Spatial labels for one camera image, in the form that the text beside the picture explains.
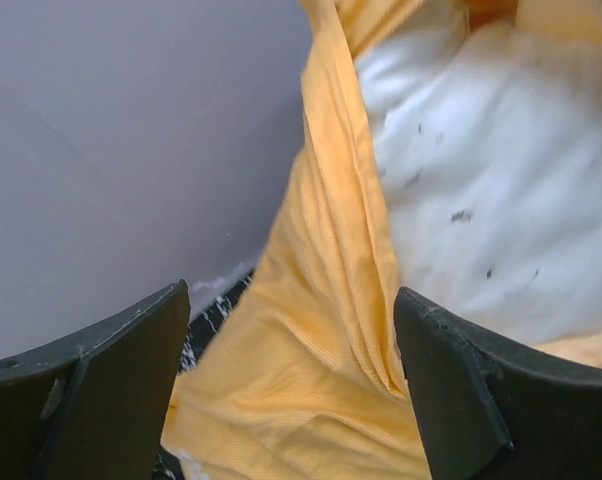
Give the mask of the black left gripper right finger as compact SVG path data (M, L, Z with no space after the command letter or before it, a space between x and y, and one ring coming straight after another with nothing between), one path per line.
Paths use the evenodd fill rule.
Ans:
M403 287L394 325L435 479L602 479L602 369L542 353Z

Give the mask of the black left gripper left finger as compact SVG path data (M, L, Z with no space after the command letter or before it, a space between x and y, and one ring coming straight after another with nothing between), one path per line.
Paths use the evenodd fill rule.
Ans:
M188 330L184 281L0 360L0 479L149 479Z

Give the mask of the orange cartoon print pillowcase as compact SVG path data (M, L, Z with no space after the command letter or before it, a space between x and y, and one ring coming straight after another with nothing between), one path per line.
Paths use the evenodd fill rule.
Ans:
M176 381L162 441L189 479L435 479L394 325L399 290L413 289L400 281L355 64L424 27L469 35L504 23L602 45L602 1L303 7L304 145L250 286ZM602 369L602 331L529 344L460 318Z

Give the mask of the white pillow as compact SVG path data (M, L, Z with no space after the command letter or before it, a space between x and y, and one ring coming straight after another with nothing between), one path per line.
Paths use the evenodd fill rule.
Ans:
M602 45L424 27L355 68L401 283L524 343L602 331Z

